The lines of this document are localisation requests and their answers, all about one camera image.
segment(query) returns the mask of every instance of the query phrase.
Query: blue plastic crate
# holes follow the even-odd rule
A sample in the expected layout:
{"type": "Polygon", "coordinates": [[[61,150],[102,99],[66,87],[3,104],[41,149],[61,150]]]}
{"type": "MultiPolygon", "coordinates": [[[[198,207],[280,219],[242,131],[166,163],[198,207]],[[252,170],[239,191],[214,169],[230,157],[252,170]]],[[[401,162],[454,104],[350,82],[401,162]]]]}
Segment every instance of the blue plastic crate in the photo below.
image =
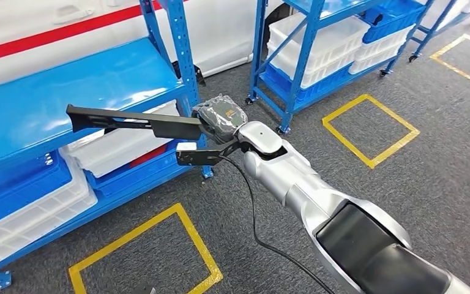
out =
{"type": "MultiPolygon", "coordinates": [[[[318,98],[318,96],[316,95],[317,93],[324,92],[325,90],[328,91],[333,88],[334,85],[338,85],[338,81],[350,76],[348,70],[351,65],[352,63],[349,63],[347,66],[342,67],[332,75],[329,75],[328,77],[324,78],[323,80],[317,82],[316,84],[310,86],[307,89],[300,88],[296,103],[314,100],[318,98]]],[[[274,67],[272,64],[267,65],[264,75],[266,76],[266,78],[272,80],[275,84],[277,84],[282,91],[286,93],[289,93],[291,91],[291,84],[293,83],[293,81],[291,81],[291,79],[286,73],[274,67]]]]}
{"type": "Polygon", "coordinates": [[[363,43],[371,43],[417,22],[424,5],[413,0],[388,0],[372,7],[360,17],[370,25],[363,43]]]}
{"type": "Polygon", "coordinates": [[[150,183],[160,178],[160,171],[169,167],[175,167],[177,165],[176,146],[179,142],[180,140],[170,141],[166,144],[165,153],[133,168],[130,168],[130,163],[127,163],[99,178],[95,178],[87,170],[84,172],[96,196],[110,197],[114,194],[120,195],[119,192],[130,185],[138,184],[139,182],[150,183]]]}
{"type": "Polygon", "coordinates": [[[0,170],[0,219],[69,183],[58,151],[0,170]]]}

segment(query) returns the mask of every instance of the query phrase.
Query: blue metal shelf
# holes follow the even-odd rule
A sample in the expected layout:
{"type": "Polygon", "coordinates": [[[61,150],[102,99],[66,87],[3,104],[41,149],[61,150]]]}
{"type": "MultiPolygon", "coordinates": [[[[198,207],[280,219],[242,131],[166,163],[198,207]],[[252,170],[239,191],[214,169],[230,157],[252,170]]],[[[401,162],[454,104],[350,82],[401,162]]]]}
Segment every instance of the blue metal shelf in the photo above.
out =
{"type": "MultiPolygon", "coordinates": [[[[320,89],[320,91],[317,91],[315,92],[312,97],[311,97],[311,100],[304,100],[304,101],[301,101],[301,102],[297,102],[295,105],[294,105],[294,108],[293,108],[293,113],[298,113],[300,112],[301,110],[313,105],[314,103],[317,103],[318,101],[320,100],[323,100],[323,98],[327,97],[328,95],[332,94],[333,92],[335,91],[338,91],[338,89],[341,89],[341,87],[344,87],[350,83],[352,83],[353,81],[363,77],[364,75],[366,74],[369,74],[370,72],[373,72],[375,70],[378,70],[379,68],[385,66],[386,64],[388,64],[388,62],[391,62],[392,60],[394,60],[395,58],[397,58],[397,56],[395,57],[392,57],[392,58],[389,58],[383,62],[380,62],[379,64],[369,68],[369,69],[365,69],[364,71],[362,72],[359,72],[355,75],[351,75],[351,74],[348,74],[345,78],[342,78],[342,79],[339,79],[337,80],[334,84],[332,84],[330,86],[330,88],[328,87],[323,87],[320,89]]],[[[269,88],[271,89],[271,91],[273,91],[273,93],[278,96],[281,100],[283,101],[287,101],[288,97],[289,97],[289,92],[287,91],[284,91],[284,89],[276,84],[273,80],[269,79],[266,77],[266,75],[264,73],[261,73],[260,76],[259,76],[259,79],[269,88]]],[[[275,102],[273,102],[269,97],[266,96],[266,102],[269,103],[269,104],[274,104],[274,105],[271,105],[271,107],[273,109],[275,108],[279,108],[280,107],[278,105],[275,104],[275,102]]]]}
{"type": "Polygon", "coordinates": [[[141,112],[186,93],[147,39],[0,85],[0,168],[92,133],[73,134],[67,104],[141,112]]]}
{"type": "Polygon", "coordinates": [[[447,31],[448,29],[450,29],[450,28],[454,27],[455,25],[461,23],[466,18],[470,17],[470,12],[468,12],[468,13],[461,12],[454,19],[450,20],[445,26],[439,28],[441,23],[444,21],[446,15],[450,12],[451,8],[453,7],[453,5],[455,5],[456,2],[457,2],[457,0],[449,1],[448,5],[446,6],[446,8],[444,8],[444,10],[442,11],[442,13],[437,18],[437,20],[435,21],[435,23],[433,24],[433,26],[431,28],[427,28],[427,27],[422,26],[422,25],[417,28],[420,32],[426,34],[426,36],[422,40],[420,40],[419,38],[413,37],[413,36],[411,37],[411,40],[419,43],[419,46],[417,47],[417,50],[413,53],[413,55],[410,57],[410,59],[409,59],[410,62],[412,62],[413,60],[417,59],[420,56],[420,52],[424,49],[424,47],[426,47],[426,44],[432,38],[442,34],[443,32],[447,31]]]}
{"type": "MultiPolygon", "coordinates": [[[[90,220],[96,219],[97,217],[131,201],[132,199],[136,198],[137,196],[151,190],[173,178],[179,176],[180,174],[190,170],[191,167],[182,167],[179,165],[170,165],[168,168],[162,170],[160,172],[160,178],[156,181],[145,183],[140,182],[137,185],[129,186],[126,190],[123,190],[121,194],[115,195],[114,197],[108,198],[101,198],[99,202],[94,205],[93,207],[89,208],[82,214],[78,215],[70,222],[66,223],[65,225],[57,228],[56,230],[52,231],[48,235],[45,235],[41,239],[38,239],[34,243],[22,248],[20,251],[17,251],[10,257],[4,259],[0,262],[0,268],[3,266],[8,265],[9,263],[15,261],[16,259],[42,247],[44,244],[52,242],[61,236],[65,235],[68,232],[88,223],[90,220]]],[[[9,274],[0,273],[0,285],[1,288],[6,286],[6,282],[11,282],[11,278],[9,274]]]]}
{"type": "MultiPolygon", "coordinates": [[[[330,92],[337,90],[338,88],[348,84],[350,81],[355,80],[362,74],[355,75],[356,77],[350,78],[346,82],[339,83],[330,88],[328,92],[316,92],[313,95],[315,97],[309,97],[305,99],[304,103],[298,103],[297,98],[300,91],[300,84],[304,77],[305,66],[307,65],[307,59],[311,48],[313,45],[314,38],[316,36],[317,30],[329,26],[333,23],[336,23],[340,20],[348,18],[352,15],[361,13],[373,6],[376,6],[385,0],[336,0],[336,1],[324,1],[324,0],[284,0],[285,3],[289,4],[293,8],[299,10],[301,13],[306,15],[304,21],[302,21],[296,29],[293,30],[291,35],[289,35],[284,42],[278,46],[278,48],[264,61],[261,62],[262,47],[264,42],[264,19],[265,11],[267,6],[266,0],[258,0],[257,11],[256,11],[256,22],[255,22],[255,38],[253,40],[253,62],[252,62],[252,73],[250,81],[250,90],[247,99],[247,103],[254,102],[258,97],[262,98],[266,103],[268,103],[273,110],[275,110],[282,121],[278,126],[278,130],[282,133],[289,132],[289,124],[293,118],[293,114],[297,113],[301,109],[311,105],[312,103],[322,99],[324,96],[328,95],[330,92]],[[262,75],[265,68],[269,64],[270,60],[273,59],[278,52],[305,26],[304,38],[302,41],[302,48],[300,50],[298,63],[296,66],[296,71],[294,78],[291,83],[291,89],[289,92],[285,92],[280,89],[278,85],[274,84],[272,81],[266,80],[262,75]],[[274,93],[276,93],[281,100],[285,102],[285,109],[282,110],[278,105],[276,105],[269,97],[259,89],[259,83],[263,81],[268,88],[270,88],[274,93]]],[[[414,29],[412,29],[408,38],[410,39],[420,24],[421,19],[424,17],[428,8],[431,6],[434,0],[428,0],[424,11],[419,15],[416,21],[414,29]]],[[[406,43],[404,43],[396,57],[389,60],[388,65],[385,70],[382,71],[383,74],[391,73],[395,62],[397,61],[400,54],[405,49],[406,43]]]]}
{"type": "MultiPolygon", "coordinates": [[[[176,99],[181,115],[192,114],[192,106],[200,99],[183,2],[162,2],[171,20],[181,80],[176,78],[168,58],[152,1],[140,0],[149,37],[0,85],[0,169],[27,162],[96,131],[73,133],[65,113],[67,104],[141,112],[176,99]]],[[[199,146],[206,147],[204,137],[199,146]]],[[[119,173],[114,183],[121,189],[114,195],[98,196],[92,208],[2,260],[0,268],[190,170],[177,164],[175,145],[169,149],[119,173]],[[155,166],[158,177],[144,174],[155,166]],[[118,184],[123,179],[131,182],[118,184]]],[[[210,167],[203,167],[203,176],[212,175],[210,167]]],[[[0,289],[11,282],[9,271],[0,272],[0,289]]]]}

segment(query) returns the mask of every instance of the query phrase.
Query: white plastic crate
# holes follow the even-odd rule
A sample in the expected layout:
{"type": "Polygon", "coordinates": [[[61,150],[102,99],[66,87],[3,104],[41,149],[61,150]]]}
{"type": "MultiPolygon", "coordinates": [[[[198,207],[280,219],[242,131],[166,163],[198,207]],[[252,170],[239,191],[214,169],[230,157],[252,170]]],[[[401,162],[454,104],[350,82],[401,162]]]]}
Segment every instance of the white plastic crate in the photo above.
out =
{"type": "MultiPolygon", "coordinates": [[[[269,54],[271,55],[276,48],[272,47],[271,45],[267,45],[269,49],[269,54]]],[[[339,69],[347,66],[349,63],[354,61],[354,55],[357,49],[347,53],[346,55],[332,61],[331,63],[325,64],[317,69],[310,69],[306,70],[304,73],[304,78],[302,79],[302,83],[300,84],[300,88],[307,89],[313,84],[323,80],[324,78],[332,75],[339,69]]],[[[294,78],[294,72],[296,71],[296,63],[292,60],[288,60],[285,56],[278,54],[273,60],[271,64],[281,69],[285,74],[289,76],[291,80],[294,78]]]]}
{"type": "Polygon", "coordinates": [[[406,36],[415,25],[397,31],[372,43],[363,44],[356,53],[356,59],[363,60],[388,50],[392,46],[406,41],[406,36]]]}
{"type": "Polygon", "coordinates": [[[71,182],[0,220],[0,261],[97,203],[84,173],[61,152],[71,172],[71,182]]]}
{"type": "MultiPolygon", "coordinates": [[[[179,116],[175,100],[145,113],[179,116]]],[[[152,130],[119,129],[105,135],[103,131],[94,133],[63,147],[63,150],[81,168],[99,178],[169,141],[171,139],[156,138],[152,130]]]]}
{"type": "MultiPolygon", "coordinates": [[[[278,48],[304,18],[303,14],[296,13],[270,24],[268,48],[278,48]]],[[[318,30],[305,70],[318,69],[358,49],[369,28],[370,26],[358,17],[349,17],[318,30]]],[[[304,34],[305,26],[280,50],[278,55],[287,56],[296,66],[304,34]]]]}
{"type": "Polygon", "coordinates": [[[402,41],[401,43],[394,45],[382,52],[379,52],[378,54],[373,55],[369,58],[354,60],[354,63],[352,63],[352,66],[349,69],[349,74],[355,75],[358,72],[361,72],[371,66],[375,66],[380,62],[394,57],[395,55],[397,55],[397,53],[399,52],[399,48],[401,48],[404,43],[405,42],[402,41]]]}

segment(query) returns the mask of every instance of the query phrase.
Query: robotic arm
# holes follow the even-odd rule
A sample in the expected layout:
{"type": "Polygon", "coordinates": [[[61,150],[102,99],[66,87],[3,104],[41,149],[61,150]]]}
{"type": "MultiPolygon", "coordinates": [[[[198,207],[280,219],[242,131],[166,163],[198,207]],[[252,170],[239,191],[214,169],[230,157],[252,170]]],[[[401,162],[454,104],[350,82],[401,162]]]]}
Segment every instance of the robotic arm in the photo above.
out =
{"type": "Polygon", "coordinates": [[[453,274],[411,251],[406,230],[373,203],[325,183],[286,140],[245,113],[228,96],[194,108],[195,118],[126,113],[68,106],[73,131],[85,127],[154,128],[156,136],[197,140],[204,133],[219,149],[197,150],[179,143],[181,165],[215,165],[240,148],[246,172],[261,183],[304,226],[319,261],[349,293],[470,294],[453,274]],[[138,122],[116,120],[140,119],[138,122]]]}

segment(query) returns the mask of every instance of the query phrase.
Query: yellow floor marking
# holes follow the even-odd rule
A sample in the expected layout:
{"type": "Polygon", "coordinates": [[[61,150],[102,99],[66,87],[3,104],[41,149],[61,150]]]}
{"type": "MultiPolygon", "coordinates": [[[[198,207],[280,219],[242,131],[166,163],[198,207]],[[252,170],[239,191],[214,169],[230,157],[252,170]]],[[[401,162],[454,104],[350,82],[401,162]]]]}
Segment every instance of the yellow floor marking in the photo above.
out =
{"type": "Polygon", "coordinates": [[[361,161],[365,162],[365,164],[368,165],[368,167],[370,168],[376,167],[376,165],[380,164],[382,161],[387,159],[387,157],[392,155],[395,151],[401,149],[401,147],[406,145],[408,142],[413,140],[413,138],[420,134],[419,130],[417,130],[414,126],[412,126],[400,116],[396,115],[392,110],[388,109],[386,106],[377,101],[374,97],[368,94],[361,95],[358,98],[348,102],[344,106],[338,108],[333,113],[324,117],[321,121],[323,125],[327,128],[327,130],[329,130],[329,132],[334,135],[334,137],[336,137],[340,142],[342,142],[348,149],[350,149],[359,159],[361,159],[361,161]],[[382,111],[386,112],[388,115],[390,115],[403,126],[405,126],[408,130],[410,130],[410,133],[404,136],[401,140],[397,141],[396,144],[393,144],[392,146],[388,147],[385,151],[383,151],[381,154],[377,155],[373,159],[369,159],[367,156],[365,156],[361,151],[359,151],[359,149],[357,149],[349,140],[342,136],[342,134],[339,133],[338,130],[336,130],[330,124],[330,121],[335,119],[338,115],[346,112],[347,110],[363,102],[364,100],[369,100],[370,102],[374,103],[374,105],[379,107],[382,111]]]}
{"type": "Polygon", "coordinates": [[[443,55],[444,53],[448,52],[451,48],[457,46],[458,44],[460,44],[462,41],[464,40],[470,40],[470,35],[467,35],[467,34],[463,34],[461,37],[459,37],[457,40],[454,40],[453,42],[451,42],[449,45],[445,46],[444,48],[440,49],[439,51],[433,53],[433,55],[430,56],[431,59],[434,59],[436,62],[446,66],[448,69],[458,73],[459,75],[461,75],[462,77],[465,77],[467,79],[470,80],[470,75],[463,72],[462,70],[460,69],[457,69],[456,67],[452,66],[451,64],[441,60],[439,57],[441,55],[443,55]]]}
{"type": "Polygon", "coordinates": [[[222,280],[222,273],[220,272],[220,269],[218,268],[217,264],[215,263],[214,258],[208,251],[208,248],[206,248],[206,245],[204,245],[204,242],[199,236],[199,233],[197,232],[197,230],[195,230],[195,227],[193,226],[192,221],[188,217],[185,209],[183,208],[181,203],[176,203],[173,206],[161,212],[160,214],[154,216],[152,219],[149,219],[144,224],[128,232],[127,234],[121,236],[116,241],[98,250],[97,252],[91,254],[89,257],[85,258],[84,260],[78,262],[76,265],[71,266],[69,268],[69,277],[71,278],[71,283],[73,284],[73,288],[75,289],[75,294],[87,294],[86,287],[84,286],[84,282],[80,275],[81,270],[87,268],[88,266],[92,265],[93,263],[100,260],[104,256],[110,254],[112,251],[115,251],[121,246],[127,244],[132,239],[136,238],[137,236],[140,236],[142,233],[149,230],[153,226],[159,224],[161,221],[170,217],[174,213],[177,214],[177,216],[179,216],[179,219],[183,223],[188,235],[192,239],[199,254],[203,258],[204,263],[206,264],[206,266],[208,267],[208,270],[210,271],[210,276],[208,276],[204,281],[202,281],[193,289],[191,289],[191,291],[189,291],[188,294],[204,293],[212,285],[222,280]]]}

